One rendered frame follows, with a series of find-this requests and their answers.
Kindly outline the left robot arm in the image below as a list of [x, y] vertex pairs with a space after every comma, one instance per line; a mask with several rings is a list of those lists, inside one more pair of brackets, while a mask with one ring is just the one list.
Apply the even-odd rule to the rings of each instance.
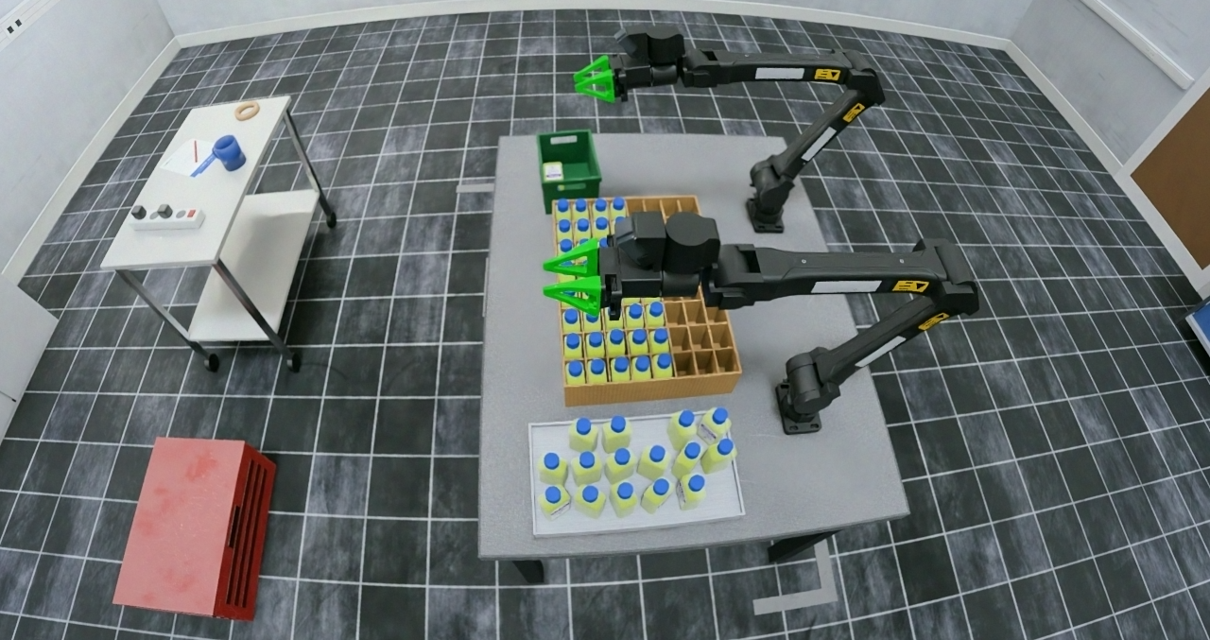
[[820, 410], [841, 396], [851, 374], [943, 319], [979, 311], [976, 283], [949, 240], [922, 238], [912, 252], [720, 246], [715, 220], [693, 211], [678, 211], [666, 225], [662, 211], [632, 211], [613, 236], [622, 296], [696, 296], [701, 286], [705, 307], [734, 311], [778, 296], [920, 294], [839, 347], [786, 361], [786, 380], [774, 386], [786, 436], [820, 432]]

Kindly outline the brown cardboard carton with dividers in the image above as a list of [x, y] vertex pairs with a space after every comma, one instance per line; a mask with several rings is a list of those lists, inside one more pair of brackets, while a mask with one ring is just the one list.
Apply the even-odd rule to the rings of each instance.
[[[680, 204], [682, 208], [680, 208]], [[630, 217], [632, 211], [662, 211], [663, 225], [678, 211], [693, 211], [693, 213], [701, 215], [699, 201], [696, 196], [624, 198], [624, 209], [626, 217]], [[644, 327], [634, 327], [634, 329], [626, 329], [624, 313], [626, 309], [630, 307], [630, 304], [621, 302], [623, 318], [623, 329], [621, 331], [624, 334], [626, 352], [624, 354], [609, 357], [606, 336], [611, 330], [605, 330], [604, 325], [606, 307], [599, 309], [601, 331], [590, 333], [600, 333], [603, 335], [605, 356], [599, 359], [605, 363], [607, 384], [589, 384], [587, 363], [597, 359], [595, 357], [586, 357], [586, 336], [590, 335], [590, 333], [583, 333], [584, 312], [576, 307], [567, 307], [576, 309], [580, 313], [580, 333], [575, 334], [580, 335], [580, 352], [582, 357], [563, 359], [563, 338], [569, 336], [571, 333], [561, 331], [563, 400], [565, 402], [565, 407], [653, 402], [687, 398], [687, 396], [732, 393], [734, 385], [737, 385], [737, 381], [742, 376], [742, 367], [737, 347], [734, 347], [734, 335], [732, 335], [728, 312], [718, 311], [718, 307], [704, 307], [704, 296], [703, 299], [701, 296], [703, 296], [701, 294], [701, 286], [696, 296], [661, 296], [659, 302], [663, 305], [663, 319], [666, 321], [663, 329], [668, 331], [668, 354], [672, 356], [672, 377], [658, 377], [658, 380], [653, 380], [652, 359], [655, 354], [661, 353], [651, 352], [649, 334], [656, 331], [659, 327], [647, 327], [647, 315], [645, 315], [647, 313], [647, 305], [652, 302], [643, 302], [643, 296], [640, 296], [639, 304], [643, 309]], [[561, 301], [559, 301], [559, 315], [563, 315], [567, 309], [561, 309]], [[627, 336], [636, 329], [643, 329], [647, 333], [649, 353], [644, 353], [643, 356], [649, 357], [649, 361], [651, 361], [651, 380], [632, 380], [630, 369], [632, 381], [611, 382], [610, 368], [611, 361], [615, 357], [623, 356], [632, 362], [633, 357], [641, 356], [630, 354], [630, 344]], [[572, 363], [572, 361], [580, 361], [583, 364], [586, 384], [566, 385], [565, 367]]]

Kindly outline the white rimmed tray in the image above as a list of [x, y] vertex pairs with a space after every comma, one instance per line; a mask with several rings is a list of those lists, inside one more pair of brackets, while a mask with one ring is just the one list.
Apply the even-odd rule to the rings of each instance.
[[[707, 491], [707, 497], [701, 500], [701, 504], [696, 511], [682, 511], [679, 504], [678, 498], [678, 485], [679, 480], [676, 475], [670, 473], [672, 466], [678, 455], [682, 451], [675, 451], [669, 440], [668, 425], [672, 419], [672, 413], [666, 415], [653, 415], [643, 417], [630, 417], [630, 449], [632, 454], [638, 459], [635, 471], [632, 472], [630, 482], [632, 490], [638, 497], [638, 504], [635, 511], [630, 517], [617, 518], [613, 507], [609, 501], [609, 494], [611, 489], [607, 477], [604, 474], [606, 459], [616, 452], [606, 454], [603, 449], [601, 436], [603, 436], [603, 423], [610, 422], [611, 419], [604, 420], [589, 420], [590, 423], [599, 428], [599, 442], [597, 442], [597, 450], [594, 452], [599, 454], [599, 459], [603, 463], [601, 479], [599, 482], [592, 482], [592, 486], [597, 488], [598, 491], [606, 494], [606, 501], [604, 511], [599, 519], [594, 520], [580, 514], [575, 511], [574, 496], [578, 492], [578, 486], [576, 486], [572, 479], [572, 467], [571, 460], [580, 459], [580, 452], [569, 449], [569, 428], [572, 422], [538, 422], [528, 423], [528, 429], [530, 429], [530, 473], [531, 473], [531, 494], [532, 494], [532, 535], [536, 538], [544, 537], [561, 537], [561, 536], [578, 536], [578, 535], [603, 535], [603, 534], [615, 534], [626, 531], [636, 531], [636, 529], [655, 529], [655, 527], [690, 527], [690, 525], [704, 524], [711, 521], [726, 521], [734, 520], [745, 515], [742, 490], [737, 473], [737, 465], [734, 465], [734, 459], [725, 471], [720, 471], [713, 474], [705, 474], [701, 469], [699, 465], [695, 466], [693, 473], [701, 473], [704, 477], [705, 484], [704, 489]], [[701, 437], [695, 434], [693, 442], [699, 443], [703, 446], [704, 452], [701, 454], [701, 459], [707, 452], [708, 445], [705, 442], [701, 440]], [[672, 496], [666, 501], [666, 504], [661, 507], [659, 511], [653, 512], [653, 515], [649, 514], [647, 511], [643, 511], [640, 503], [644, 492], [651, 488], [653, 480], [647, 479], [638, 474], [638, 465], [641, 459], [641, 454], [645, 446], [661, 445], [666, 449], [666, 452], [672, 455], [672, 459], [666, 467], [666, 473], [663, 474], [666, 479], [673, 482], [674, 490]], [[557, 452], [559, 459], [567, 460], [569, 465], [569, 479], [563, 485], [563, 489], [569, 492], [570, 496], [570, 511], [564, 512], [561, 518], [557, 518], [554, 521], [547, 521], [547, 518], [542, 514], [538, 506], [538, 496], [541, 496], [547, 488], [552, 488], [544, 482], [538, 479], [538, 459], [543, 452]], [[721, 517], [719, 517], [721, 515]], [[701, 518], [701, 519], [699, 519]], [[691, 520], [690, 520], [691, 519]], [[592, 529], [588, 529], [592, 527]], [[560, 529], [561, 531], [558, 531]]]

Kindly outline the green plastic crate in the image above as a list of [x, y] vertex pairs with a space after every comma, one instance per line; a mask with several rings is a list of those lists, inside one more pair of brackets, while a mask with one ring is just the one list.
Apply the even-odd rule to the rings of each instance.
[[[578, 139], [551, 144], [551, 139], [567, 136], [578, 136]], [[599, 198], [599, 183], [603, 181], [603, 178], [590, 129], [536, 133], [536, 142], [546, 215], [553, 214], [552, 200]], [[563, 180], [544, 181], [542, 165], [547, 163], [561, 163]], [[558, 189], [558, 186], [563, 186], [563, 189]]]

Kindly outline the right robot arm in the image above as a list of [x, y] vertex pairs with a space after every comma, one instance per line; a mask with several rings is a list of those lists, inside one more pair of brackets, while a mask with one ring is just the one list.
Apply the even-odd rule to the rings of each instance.
[[756, 194], [747, 198], [745, 204], [751, 214], [753, 233], [784, 233], [782, 206], [795, 188], [793, 180], [799, 178], [799, 172], [852, 120], [874, 103], [881, 105], [886, 100], [877, 73], [858, 50], [832, 48], [830, 54], [684, 51], [682, 31], [678, 25], [652, 25], [649, 31], [644, 25], [626, 25], [613, 38], [626, 53], [621, 60], [627, 85], [652, 79], [652, 87], [669, 87], [678, 85], [680, 73], [684, 88], [718, 88], [718, 85], [738, 81], [829, 81], [847, 87], [839, 100], [779, 156], [772, 154], [751, 166], [749, 186], [755, 188]]

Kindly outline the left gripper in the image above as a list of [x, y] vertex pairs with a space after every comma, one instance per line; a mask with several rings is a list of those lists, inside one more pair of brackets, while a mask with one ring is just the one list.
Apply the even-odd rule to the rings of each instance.
[[[569, 302], [580, 311], [593, 317], [599, 317], [599, 309], [610, 307], [611, 319], [621, 319], [622, 296], [621, 265], [617, 240], [613, 233], [607, 233], [607, 247], [597, 247], [597, 238], [580, 244], [580, 247], [564, 253], [561, 256], [551, 258], [544, 263], [544, 272], [557, 272], [566, 275], [578, 275], [584, 279], [570, 281], [557, 286], [542, 288], [544, 296], [552, 296], [561, 302]], [[561, 264], [575, 260], [575, 258], [587, 256], [587, 264], [561, 266]], [[588, 294], [588, 299], [571, 296], [561, 292], [582, 292]]]

